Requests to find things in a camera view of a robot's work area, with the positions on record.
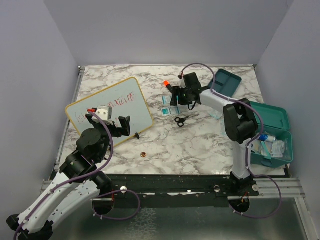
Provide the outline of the white blue tube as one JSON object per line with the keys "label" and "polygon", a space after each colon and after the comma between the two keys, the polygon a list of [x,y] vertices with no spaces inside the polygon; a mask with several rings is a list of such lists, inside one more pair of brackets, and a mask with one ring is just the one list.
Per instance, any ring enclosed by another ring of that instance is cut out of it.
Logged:
{"label": "white blue tube", "polygon": [[264,141],[264,142],[269,142],[269,143],[274,143],[277,139],[273,135],[268,135],[268,134],[261,134],[258,137],[258,140]]}

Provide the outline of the large blue bandage packet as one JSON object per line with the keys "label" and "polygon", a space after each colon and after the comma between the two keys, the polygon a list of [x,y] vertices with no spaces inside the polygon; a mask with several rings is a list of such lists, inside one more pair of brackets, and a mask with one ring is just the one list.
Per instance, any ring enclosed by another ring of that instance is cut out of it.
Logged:
{"label": "large blue bandage packet", "polygon": [[272,154],[272,145],[271,142],[255,140],[252,143],[251,151],[255,154],[270,157]]}

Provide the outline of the clear bag of plasters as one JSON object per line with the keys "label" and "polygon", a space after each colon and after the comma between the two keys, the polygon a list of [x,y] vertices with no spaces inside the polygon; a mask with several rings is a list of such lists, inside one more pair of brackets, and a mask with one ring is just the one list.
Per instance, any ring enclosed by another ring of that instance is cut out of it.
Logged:
{"label": "clear bag of plasters", "polygon": [[290,159],[289,145],[286,140],[276,140],[272,143],[270,155],[273,158]]}

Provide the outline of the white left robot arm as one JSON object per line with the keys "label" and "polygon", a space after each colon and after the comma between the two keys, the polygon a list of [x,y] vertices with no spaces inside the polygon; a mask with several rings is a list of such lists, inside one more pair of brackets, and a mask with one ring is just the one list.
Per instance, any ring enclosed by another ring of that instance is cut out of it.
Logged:
{"label": "white left robot arm", "polygon": [[120,127],[114,122],[107,123],[93,112],[86,114],[86,118],[92,127],[80,135],[75,151],[66,158],[50,186],[28,209],[6,220],[15,231],[15,240],[48,240],[54,225],[52,220],[48,220],[50,215],[83,182],[93,182],[93,191],[101,198],[113,190],[111,179],[97,164],[104,160],[107,163],[111,161],[105,156],[114,153],[113,138],[131,134],[131,118],[119,117]]}

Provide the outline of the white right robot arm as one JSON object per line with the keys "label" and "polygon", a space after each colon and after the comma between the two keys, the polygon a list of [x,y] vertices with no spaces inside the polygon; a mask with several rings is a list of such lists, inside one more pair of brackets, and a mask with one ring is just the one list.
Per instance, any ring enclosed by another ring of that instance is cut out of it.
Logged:
{"label": "white right robot arm", "polygon": [[171,106],[189,106],[199,104],[220,112],[224,118],[225,133],[232,141],[233,166],[230,173],[229,189],[240,196],[248,189],[252,180],[250,171],[251,142],[256,136],[258,123],[250,101],[246,98],[234,99],[214,90],[214,83],[202,86],[196,73],[179,76],[180,86],[171,86],[164,81],[164,86],[171,93]]}

